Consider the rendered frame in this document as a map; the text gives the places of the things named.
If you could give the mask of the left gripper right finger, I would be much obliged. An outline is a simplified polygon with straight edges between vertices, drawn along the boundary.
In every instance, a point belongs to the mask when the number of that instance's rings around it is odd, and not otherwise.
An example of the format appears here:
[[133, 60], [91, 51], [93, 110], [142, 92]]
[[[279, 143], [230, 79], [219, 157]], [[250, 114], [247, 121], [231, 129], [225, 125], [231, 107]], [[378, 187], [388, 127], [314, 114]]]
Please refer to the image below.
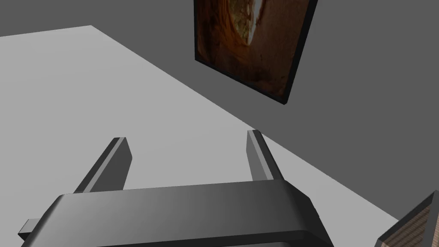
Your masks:
[[284, 180], [260, 131], [247, 131], [246, 154], [253, 181]]

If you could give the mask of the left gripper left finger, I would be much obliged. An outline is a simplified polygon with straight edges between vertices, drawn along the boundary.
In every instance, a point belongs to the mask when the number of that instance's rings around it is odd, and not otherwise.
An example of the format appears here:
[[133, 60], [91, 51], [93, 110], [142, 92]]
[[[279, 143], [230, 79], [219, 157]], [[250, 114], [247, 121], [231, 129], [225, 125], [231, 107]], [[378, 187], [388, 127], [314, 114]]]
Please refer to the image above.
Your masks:
[[131, 162], [127, 139], [113, 138], [74, 193], [123, 190]]

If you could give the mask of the brown wooden furniture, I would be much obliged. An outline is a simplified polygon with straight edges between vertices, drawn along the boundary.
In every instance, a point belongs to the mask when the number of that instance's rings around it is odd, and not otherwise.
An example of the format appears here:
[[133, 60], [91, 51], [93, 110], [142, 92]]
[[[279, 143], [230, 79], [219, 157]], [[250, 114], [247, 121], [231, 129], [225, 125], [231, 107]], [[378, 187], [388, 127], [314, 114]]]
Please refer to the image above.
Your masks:
[[389, 228], [374, 247], [439, 247], [439, 191]]

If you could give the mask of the brown picture in black frame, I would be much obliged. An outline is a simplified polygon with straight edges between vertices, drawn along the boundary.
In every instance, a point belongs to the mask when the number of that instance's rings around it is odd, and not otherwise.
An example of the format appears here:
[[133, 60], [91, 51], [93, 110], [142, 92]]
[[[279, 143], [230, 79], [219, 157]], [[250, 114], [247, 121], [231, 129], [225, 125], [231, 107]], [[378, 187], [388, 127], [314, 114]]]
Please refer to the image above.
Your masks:
[[196, 61], [285, 105], [319, 0], [193, 0]]

